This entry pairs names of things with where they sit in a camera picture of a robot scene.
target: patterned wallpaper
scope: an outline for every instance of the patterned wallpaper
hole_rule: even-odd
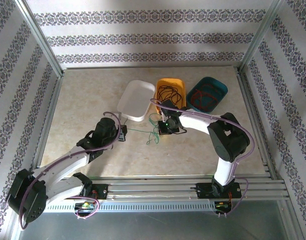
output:
[[[0,0],[0,240],[15,174],[32,167],[57,76],[12,0]]]
[[[245,75],[306,239],[306,1],[285,1]]]
[[[237,66],[271,2],[27,0],[64,69]]]

